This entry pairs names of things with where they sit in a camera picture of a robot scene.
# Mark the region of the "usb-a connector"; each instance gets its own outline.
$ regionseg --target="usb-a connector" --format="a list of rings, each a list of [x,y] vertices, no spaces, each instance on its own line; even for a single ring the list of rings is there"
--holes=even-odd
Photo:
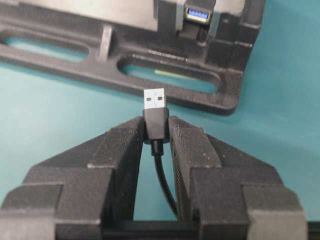
[[[189,21],[197,22],[200,24],[209,24],[212,14],[210,12],[200,11],[192,8],[185,9],[185,18]]]
[[[166,107],[166,96],[163,88],[144,90],[144,109]]]
[[[144,90],[144,142],[151,144],[152,155],[163,155],[163,143],[169,142],[169,109],[163,88]]]

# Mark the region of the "usb cable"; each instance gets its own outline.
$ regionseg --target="usb cable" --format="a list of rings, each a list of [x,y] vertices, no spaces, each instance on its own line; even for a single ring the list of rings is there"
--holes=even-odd
[[[162,165],[164,144],[170,141],[169,109],[166,105],[166,95],[163,88],[144,90],[143,117],[145,124],[144,143],[151,145],[151,155],[154,156],[155,169],[163,194],[172,212],[177,216],[177,203],[169,189]]]

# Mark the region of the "usb-a plug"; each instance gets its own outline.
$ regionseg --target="usb-a plug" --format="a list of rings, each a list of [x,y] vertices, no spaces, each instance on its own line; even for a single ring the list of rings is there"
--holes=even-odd
[[[163,155],[169,142],[169,109],[163,88],[144,90],[144,143],[151,144],[152,155]]]

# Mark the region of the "blue usb port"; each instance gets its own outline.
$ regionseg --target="blue usb port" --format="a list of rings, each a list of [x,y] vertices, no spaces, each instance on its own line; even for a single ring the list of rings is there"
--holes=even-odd
[[[197,22],[201,24],[209,24],[211,14],[209,12],[203,12],[203,11],[187,8],[185,10],[185,18],[193,22]]]

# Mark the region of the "teal work mat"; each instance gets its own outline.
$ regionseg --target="teal work mat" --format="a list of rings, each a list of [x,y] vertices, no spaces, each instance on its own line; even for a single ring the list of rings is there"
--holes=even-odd
[[[233,115],[168,105],[171,115],[275,166],[309,221],[320,220],[319,9],[318,0],[267,0]],[[141,97],[0,63],[0,202],[32,165],[141,115],[143,107]],[[163,163],[174,191],[168,145]],[[143,148],[134,218],[174,219],[149,146]]]

